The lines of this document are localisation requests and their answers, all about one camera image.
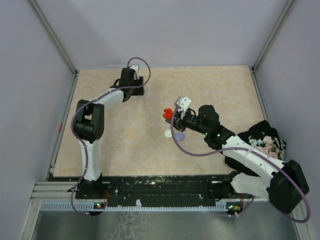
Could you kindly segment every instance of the floral pattern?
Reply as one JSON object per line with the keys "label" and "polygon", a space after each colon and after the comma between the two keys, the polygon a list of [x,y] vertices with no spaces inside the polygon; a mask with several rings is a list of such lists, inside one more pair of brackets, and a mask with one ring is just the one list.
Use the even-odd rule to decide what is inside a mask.
{"label": "floral pattern", "polygon": [[283,160],[285,157],[286,144],[276,137],[265,136],[261,140],[249,136],[249,144],[274,159]]}

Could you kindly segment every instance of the wall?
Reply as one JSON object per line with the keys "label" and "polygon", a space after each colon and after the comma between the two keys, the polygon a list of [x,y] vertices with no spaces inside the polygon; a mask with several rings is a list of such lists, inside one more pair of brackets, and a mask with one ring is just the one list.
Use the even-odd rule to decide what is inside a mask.
{"label": "wall", "polygon": [[255,63],[286,0],[38,0],[77,69]]}
{"label": "wall", "polygon": [[72,74],[26,0],[0,2],[0,233],[17,239]]}
{"label": "wall", "polygon": [[[310,186],[312,222],[320,223],[320,1],[297,0],[258,78],[287,159],[302,166]],[[320,238],[320,228],[316,228]]]}

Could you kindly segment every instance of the black cloth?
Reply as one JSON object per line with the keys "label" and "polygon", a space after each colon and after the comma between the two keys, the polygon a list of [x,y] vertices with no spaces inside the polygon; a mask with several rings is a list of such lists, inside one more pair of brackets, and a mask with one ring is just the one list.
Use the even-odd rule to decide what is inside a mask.
{"label": "black cloth", "polygon": [[[259,151],[273,157],[283,160],[286,143],[279,139],[278,131],[271,127],[264,120],[250,127],[248,131],[241,132],[238,136],[247,144],[257,148]],[[244,166],[242,163],[234,160],[231,157],[225,157],[224,162],[230,167],[239,172],[250,176],[258,176],[255,172]]]}

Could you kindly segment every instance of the gray floor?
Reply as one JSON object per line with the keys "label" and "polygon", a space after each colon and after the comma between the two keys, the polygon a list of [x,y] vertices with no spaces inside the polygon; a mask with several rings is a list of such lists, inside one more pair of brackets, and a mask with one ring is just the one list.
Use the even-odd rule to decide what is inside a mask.
{"label": "gray floor", "polygon": [[42,211],[33,240],[297,240],[295,224],[268,202],[255,202],[239,218],[211,212]]}

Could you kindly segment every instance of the table surface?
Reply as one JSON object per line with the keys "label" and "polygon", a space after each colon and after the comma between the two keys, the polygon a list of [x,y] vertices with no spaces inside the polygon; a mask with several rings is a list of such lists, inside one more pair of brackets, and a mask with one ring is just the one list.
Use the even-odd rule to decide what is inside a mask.
{"label": "table surface", "polygon": [[[139,72],[147,79],[146,68]],[[121,68],[80,71],[57,156],[55,177],[82,173],[80,145],[70,129],[78,101],[100,96],[120,74]],[[222,154],[192,157],[180,151],[172,138],[165,137],[164,132],[170,125],[162,117],[163,110],[173,109],[180,95],[192,100],[190,107],[196,112],[202,105],[213,105],[221,124],[236,134],[264,119],[246,65],[154,67],[144,88],[144,96],[132,96],[105,113],[105,129],[99,146],[104,176],[203,175],[232,171],[224,163]],[[188,129],[184,133],[185,139],[180,144],[189,152],[212,151],[203,135]]]}

